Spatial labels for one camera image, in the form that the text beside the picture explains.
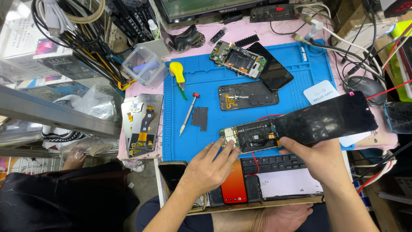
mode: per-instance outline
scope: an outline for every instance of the computer mouse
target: computer mouse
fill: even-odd
[[[346,92],[359,90],[366,98],[385,91],[385,88],[381,83],[367,77],[364,77],[362,79],[361,76],[351,76],[350,78],[345,80],[345,83],[346,85],[344,85],[344,88]],[[368,102],[373,107],[381,106],[386,102],[386,98],[387,95],[386,93],[384,93],[369,99]]]

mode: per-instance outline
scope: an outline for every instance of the clear plastic box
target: clear plastic box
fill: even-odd
[[[138,44],[122,66],[140,84],[157,88],[169,74],[164,61],[143,44]]]

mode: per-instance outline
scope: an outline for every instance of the blue silicone repair mat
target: blue silicone repair mat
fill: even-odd
[[[322,39],[317,43],[324,44]],[[321,81],[328,80],[334,87],[332,71],[326,50],[309,46],[301,42],[265,47],[294,76],[294,79],[281,88],[279,104],[266,107],[253,107],[222,111],[219,107],[218,88],[222,85],[254,81],[248,77],[238,77],[235,72],[225,67],[217,67],[209,60],[209,55],[199,55],[173,59],[183,65],[185,78],[185,101],[177,87],[176,78],[170,75],[164,79],[163,113],[163,160],[190,161],[207,144],[219,138],[219,130],[256,121],[270,114],[286,114],[310,105],[303,91]],[[192,93],[200,94],[194,107],[208,107],[207,131],[200,131],[200,126],[191,125],[192,115],[186,128],[179,137],[179,130],[192,103]],[[255,156],[278,155],[279,148],[255,152]],[[240,155],[240,158],[252,157],[252,154]]]

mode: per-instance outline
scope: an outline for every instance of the white wire rack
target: white wire rack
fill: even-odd
[[[10,167],[11,157],[9,158],[9,167],[7,174],[19,172],[29,175],[60,171],[63,167],[63,161],[60,158],[19,158],[19,160]]]

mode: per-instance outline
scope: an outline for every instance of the man's right hand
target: man's right hand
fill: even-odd
[[[282,137],[280,142],[285,149],[280,150],[279,153],[295,153],[302,158],[310,175],[325,187],[334,189],[344,183],[351,182],[343,160],[339,139],[322,141],[312,148],[288,137]]]

